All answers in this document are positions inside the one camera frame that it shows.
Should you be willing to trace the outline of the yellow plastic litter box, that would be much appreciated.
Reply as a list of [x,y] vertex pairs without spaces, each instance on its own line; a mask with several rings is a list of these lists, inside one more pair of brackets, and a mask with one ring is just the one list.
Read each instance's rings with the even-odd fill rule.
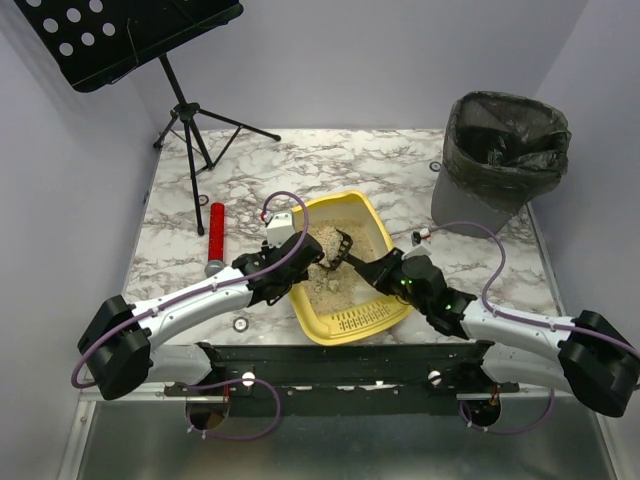
[[[307,203],[310,226],[318,221],[351,220],[364,225],[377,260],[393,247],[393,241],[365,194],[346,191],[313,199]],[[329,315],[317,316],[302,283],[295,285],[289,298],[304,333],[313,342],[334,346],[363,340],[404,320],[412,308],[393,296],[375,294],[368,301]]]

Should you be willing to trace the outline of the black slotted litter scoop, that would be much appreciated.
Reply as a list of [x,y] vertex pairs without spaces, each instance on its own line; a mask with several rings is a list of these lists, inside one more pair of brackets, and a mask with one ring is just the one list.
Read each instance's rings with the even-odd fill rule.
[[365,265],[366,262],[364,260],[351,254],[352,237],[339,229],[336,229],[336,232],[340,236],[336,252],[332,255],[325,254],[318,266],[325,271],[335,271],[343,263],[347,263],[354,268]]

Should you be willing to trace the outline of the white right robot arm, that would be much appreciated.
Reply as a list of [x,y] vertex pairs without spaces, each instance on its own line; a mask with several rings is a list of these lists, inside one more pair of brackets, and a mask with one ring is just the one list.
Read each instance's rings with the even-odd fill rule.
[[499,310],[448,286],[425,254],[393,249],[372,262],[347,261],[366,283],[408,303],[439,333],[490,342],[482,369],[494,382],[562,390],[599,414],[625,413],[639,381],[639,354],[601,314]]

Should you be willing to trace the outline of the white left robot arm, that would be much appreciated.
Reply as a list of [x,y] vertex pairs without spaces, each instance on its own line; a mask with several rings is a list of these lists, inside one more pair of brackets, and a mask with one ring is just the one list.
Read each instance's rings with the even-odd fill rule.
[[212,370],[203,347],[189,346],[176,356],[163,345],[219,315],[277,303],[323,256],[313,236],[297,232],[279,247],[242,254],[213,276],[162,298],[137,305],[121,295],[105,300],[77,344],[93,377],[89,384],[103,399],[116,400],[146,382],[201,382]]

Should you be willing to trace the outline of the grey litter clump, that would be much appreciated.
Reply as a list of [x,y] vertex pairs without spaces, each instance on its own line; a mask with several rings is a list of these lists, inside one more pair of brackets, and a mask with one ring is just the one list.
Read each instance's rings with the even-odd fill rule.
[[337,293],[340,290],[340,281],[325,277],[315,278],[312,282],[313,292],[321,295],[325,293]]

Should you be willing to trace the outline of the beige cat litter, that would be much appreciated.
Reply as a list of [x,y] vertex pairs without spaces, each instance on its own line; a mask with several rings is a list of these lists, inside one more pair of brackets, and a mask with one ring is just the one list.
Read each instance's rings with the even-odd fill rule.
[[[321,244],[325,254],[330,255],[330,251],[336,250],[336,245],[340,240],[336,229],[346,232],[352,237],[351,254],[365,262],[373,261],[376,258],[373,245],[361,223],[351,220],[318,221],[310,226],[309,233]],[[317,316],[352,308],[375,296],[370,293],[367,283],[349,264],[343,263],[335,271],[325,271],[318,264],[312,264],[308,269],[308,275],[308,280],[303,282],[302,286]],[[340,290],[337,293],[321,295],[314,293],[311,282],[318,277],[339,280]]]

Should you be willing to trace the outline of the round marker front left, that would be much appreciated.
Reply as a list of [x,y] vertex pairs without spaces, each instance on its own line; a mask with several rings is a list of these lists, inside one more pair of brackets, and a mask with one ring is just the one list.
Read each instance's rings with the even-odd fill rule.
[[233,321],[233,329],[238,333],[245,332],[248,328],[249,322],[244,317],[238,317]]

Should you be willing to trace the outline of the red cylinder tool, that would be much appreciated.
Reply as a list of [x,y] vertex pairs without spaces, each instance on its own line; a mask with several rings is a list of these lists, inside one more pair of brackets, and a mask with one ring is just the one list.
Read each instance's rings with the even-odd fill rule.
[[211,204],[208,259],[204,268],[205,276],[211,277],[218,267],[224,266],[225,206],[215,202]]

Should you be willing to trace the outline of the grey ribbed trash can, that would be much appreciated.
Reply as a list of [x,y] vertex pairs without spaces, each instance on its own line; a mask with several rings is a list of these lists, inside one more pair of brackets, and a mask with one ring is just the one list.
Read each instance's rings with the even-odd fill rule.
[[436,180],[431,200],[431,218],[437,226],[464,236],[488,238],[479,228],[485,227],[498,234],[507,223],[524,208],[510,212],[496,210],[476,197],[457,187],[445,166],[442,166]]

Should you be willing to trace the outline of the black trash bag liner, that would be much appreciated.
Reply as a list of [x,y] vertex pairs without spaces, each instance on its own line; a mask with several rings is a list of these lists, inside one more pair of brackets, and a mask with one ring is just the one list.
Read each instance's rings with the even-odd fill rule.
[[566,117],[550,105],[474,91],[452,105],[443,167],[457,188],[514,215],[559,185],[568,170],[571,137]]

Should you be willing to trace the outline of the black music stand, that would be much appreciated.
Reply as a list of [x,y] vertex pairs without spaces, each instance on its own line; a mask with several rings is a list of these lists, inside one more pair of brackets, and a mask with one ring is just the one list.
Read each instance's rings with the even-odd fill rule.
[[215,114],[189,102],[171,66],[168,53],[239,18],[239,1],[18,1],[17,8],[55,59],[77,92],[90,93],[159,60],[177,104],[171,120],[153,144],[158,149],[176,123],[184,127],[196,230],[205,233],[197,176],[219,163],[206,150],[197,127],[198,115],[279,141],[275,133]]

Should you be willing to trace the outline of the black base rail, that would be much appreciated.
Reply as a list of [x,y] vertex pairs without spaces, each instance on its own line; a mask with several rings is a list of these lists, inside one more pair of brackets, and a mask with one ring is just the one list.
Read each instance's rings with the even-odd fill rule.
[[206,346],[212,372],[200,391],[168,386],[191,403],[227,393],[230,413],[261,417],[281,400],[284,416],[453,415],[457,398],[487,398],[495,383],[482,369],[487,342],[365,346]]

